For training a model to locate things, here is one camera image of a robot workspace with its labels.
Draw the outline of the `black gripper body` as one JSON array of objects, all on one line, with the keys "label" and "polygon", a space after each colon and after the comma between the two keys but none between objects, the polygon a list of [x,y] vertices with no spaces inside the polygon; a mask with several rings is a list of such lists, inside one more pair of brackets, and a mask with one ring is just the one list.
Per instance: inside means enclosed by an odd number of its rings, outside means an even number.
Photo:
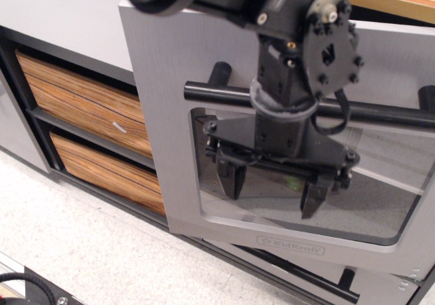
[{"label": "black gripper body", "polygon": [[241,156],[248,166],[296,175],[306,181],[328,181],[330,191],[348,189],[359,155],[330,138],[346,127],[321,129],[314,117],[278,122],[260,114],[203,125],[206,155],[216,163],[220,149]]}]

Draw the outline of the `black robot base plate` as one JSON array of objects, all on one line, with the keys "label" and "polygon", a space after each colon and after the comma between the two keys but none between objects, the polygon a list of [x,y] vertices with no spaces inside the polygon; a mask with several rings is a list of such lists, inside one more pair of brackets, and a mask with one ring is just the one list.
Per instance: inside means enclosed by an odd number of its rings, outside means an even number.
[{"label": "black robot base plate", "polygon": [[20,272],[1,273],[1,285],[17,293],[1,293],[1,304],[86,304],[27,267]]}]

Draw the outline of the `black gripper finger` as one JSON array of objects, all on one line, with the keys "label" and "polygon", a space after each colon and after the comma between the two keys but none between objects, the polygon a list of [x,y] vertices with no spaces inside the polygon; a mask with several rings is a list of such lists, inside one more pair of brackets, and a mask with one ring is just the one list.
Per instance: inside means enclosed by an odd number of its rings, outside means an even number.
[{"label": "black gripper finger", "polygon": [[330,191],[328,181],[307,181],[300,201],[300,210],[302,219],[310,219],[326,200]]},{"label": "black gripper finger", "polygon": [[237,200],[247,172],[247,161],[220,149],[216,156],[217,175],[227,197]]}]

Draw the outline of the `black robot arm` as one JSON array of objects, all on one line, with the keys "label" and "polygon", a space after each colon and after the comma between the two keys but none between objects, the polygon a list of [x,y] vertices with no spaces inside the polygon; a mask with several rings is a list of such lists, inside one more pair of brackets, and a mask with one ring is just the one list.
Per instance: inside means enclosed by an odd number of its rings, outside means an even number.
[{"label": "black robot arm", "polygon": [[351,117],[343,88],[358,82],[364,64],[349,0],[129,1],[147,14],[189,8],[257,33],[258,72],[249,89],[255,114],[203,126],[228,197],[239,197],[249,166],[303,177],[305,219],[329,193],[349,187],[360,157],[332,138]]}]

